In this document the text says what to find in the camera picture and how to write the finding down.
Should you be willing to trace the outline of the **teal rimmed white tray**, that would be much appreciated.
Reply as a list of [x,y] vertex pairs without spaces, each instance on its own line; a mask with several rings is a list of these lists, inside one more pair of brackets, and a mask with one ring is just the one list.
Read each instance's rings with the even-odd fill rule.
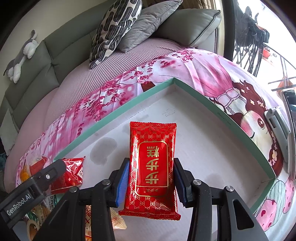
[[238,205],[255,212],[276,175],[268,162],[273,139],[255,111],[237,124],[184,82],[167,80],[119,107],[77,137],[57,159],[84,157],[83,188],[92,187],[118,169],[130,150],[130,122],[176,123],[175,157],[195,179],[240,195],[231,200],[234,240],[267,240],[260,227],[244,229]]

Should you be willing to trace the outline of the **pink sofa seat cover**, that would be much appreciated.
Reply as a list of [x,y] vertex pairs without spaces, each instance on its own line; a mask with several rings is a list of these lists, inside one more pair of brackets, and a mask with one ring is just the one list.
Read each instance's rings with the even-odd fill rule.
[[22,155],[67,109],[121,73],[181,49],[183,47],[173,41],[151,38],[127,53],[113,52],[106,61],[92,70],[89,69],[87,61],[72,70],[59,87],[40,100],[20,127],[4,169],[6,192],[9,193],[15,188],[16,172]]

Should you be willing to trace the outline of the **beige barcode snack packet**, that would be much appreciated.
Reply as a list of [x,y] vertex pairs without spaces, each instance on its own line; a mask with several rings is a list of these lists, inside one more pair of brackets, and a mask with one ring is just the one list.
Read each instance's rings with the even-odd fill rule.
[[[110,208],[111,222],[114,230],[125,230],[127,228],[123,218]],[[91,237],[91,205],[85,207],[85,240],[92,240]]]

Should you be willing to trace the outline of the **red white striped packet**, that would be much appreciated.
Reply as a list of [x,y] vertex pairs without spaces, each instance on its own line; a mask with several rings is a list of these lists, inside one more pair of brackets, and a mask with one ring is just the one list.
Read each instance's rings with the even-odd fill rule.
[[29,164],[30,174],[33,176],[44,168],[44,165],[48,161],[48,158],[45,156],[37,157]]

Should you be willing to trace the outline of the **grey white plush cat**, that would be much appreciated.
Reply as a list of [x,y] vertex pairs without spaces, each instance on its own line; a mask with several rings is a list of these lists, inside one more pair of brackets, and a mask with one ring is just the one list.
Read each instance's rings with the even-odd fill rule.
[[37,35],[38,34],[35,30],[31,31],[30,39],[25,41],[15,59],[8,63],[4,71],[4,75],[6,75],[14,84],[16,84],[20,79],[22,65],[27,59],[31,59],[36,52],[36,48],[39,45],[36,41]]

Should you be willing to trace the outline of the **tape roll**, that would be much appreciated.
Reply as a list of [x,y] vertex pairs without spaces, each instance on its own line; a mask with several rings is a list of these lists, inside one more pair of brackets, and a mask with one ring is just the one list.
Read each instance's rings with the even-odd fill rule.
[[29,241],[32,241],[40,229],[40,226],[36,223],[36,221],[30,219],[26,222],[26,227],[28,239]]

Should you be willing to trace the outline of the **cartoon print pink tablecloth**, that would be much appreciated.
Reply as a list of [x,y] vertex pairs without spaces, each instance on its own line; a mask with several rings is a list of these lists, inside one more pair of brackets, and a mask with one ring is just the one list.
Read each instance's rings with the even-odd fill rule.
[[283,102],[250,73],[209,51],[184,49],[134,67],[86,94],[23,154],[16,173],[45,156],[86,154],[83,187],[128,152],[129,121],[176,123],[176,156],[199,179],[232,185],[269,240],[295,224],[295,182],[265,112]]

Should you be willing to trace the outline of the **grey green sofa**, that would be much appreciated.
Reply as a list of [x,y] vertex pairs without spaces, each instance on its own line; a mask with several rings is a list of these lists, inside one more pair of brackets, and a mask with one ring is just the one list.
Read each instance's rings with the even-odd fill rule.
[[[33,108],[77,66],[87,61],[91,39],[111,1],[79,14],[55,30],[27,60],[18,83],[10,84],[1,103],[1,116],[9,109],[20,128]],[[148,38],[173,41],[182,47],[202,47],[213,37],[221,22],[215,9],[180,9],[171,14]]]

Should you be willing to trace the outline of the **green white corn packet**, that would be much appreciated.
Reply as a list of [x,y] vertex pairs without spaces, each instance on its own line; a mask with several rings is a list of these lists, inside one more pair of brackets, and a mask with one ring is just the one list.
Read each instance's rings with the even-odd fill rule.
[[46,211],[51,212],[58,202],[61,200],[63,194],[52,194],[45,197],[42,201],[42,206],[46,207]]

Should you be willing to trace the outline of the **orange snack packet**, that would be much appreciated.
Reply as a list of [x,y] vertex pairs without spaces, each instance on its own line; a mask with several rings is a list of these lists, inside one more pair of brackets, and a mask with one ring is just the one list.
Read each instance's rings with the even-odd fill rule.
[[20,172],[20,180],[21,183],[24,183],[26,180],[28,180],[31,177],[30,167],[28,165],[23,166],[21,172]]

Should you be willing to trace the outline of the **black white patterned pillow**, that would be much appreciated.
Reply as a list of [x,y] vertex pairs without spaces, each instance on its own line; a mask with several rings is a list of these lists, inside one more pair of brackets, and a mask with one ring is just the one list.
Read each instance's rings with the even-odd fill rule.
[[115,1],[109,7],[92,38],[90,69],[98,66],[115,51],[121,39],[138,19],[141,11],[141,0]]

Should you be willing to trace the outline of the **light grey pillow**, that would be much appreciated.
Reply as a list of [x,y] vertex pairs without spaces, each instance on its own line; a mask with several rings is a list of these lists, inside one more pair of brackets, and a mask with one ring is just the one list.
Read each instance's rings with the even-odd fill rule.
[[14,125],[10,110],[8,109],[1,124],[1,141],[7,156],[15,145],[17,136],[18,131]]

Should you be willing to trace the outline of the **red gold cake packet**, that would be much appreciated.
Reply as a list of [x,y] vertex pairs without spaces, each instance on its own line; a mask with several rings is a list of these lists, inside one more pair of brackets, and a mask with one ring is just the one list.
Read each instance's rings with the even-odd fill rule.
[[130,164],[122,216],[180,220],[174,184],[176,123],[130,126]]

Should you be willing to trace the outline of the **red Rossi snack packet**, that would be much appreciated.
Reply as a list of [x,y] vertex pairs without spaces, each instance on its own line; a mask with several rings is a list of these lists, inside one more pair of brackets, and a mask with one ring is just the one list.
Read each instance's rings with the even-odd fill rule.
[[51,185],[52,194],[62,194],[71,187],[80,187],[82,185],[84,159],[85,157],[62,159],[66,164],[66,171]]

